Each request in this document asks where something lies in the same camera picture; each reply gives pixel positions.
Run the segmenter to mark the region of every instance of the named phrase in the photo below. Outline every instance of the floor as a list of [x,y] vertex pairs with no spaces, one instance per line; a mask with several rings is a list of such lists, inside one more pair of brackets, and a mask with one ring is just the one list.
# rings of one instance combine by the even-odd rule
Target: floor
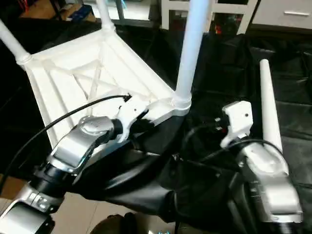
[[[0,213],[10,204],[10,200],[0,198]],[[109,215],[125,215],[131,210],[108,202],[86,200],[77,194],[67,193],[59,211],[52,215],[56,222],[52,234],[88,234]],[[136,214],[142,234],[169,231],[173,233],[174,223],[165,223],[157,216]]]

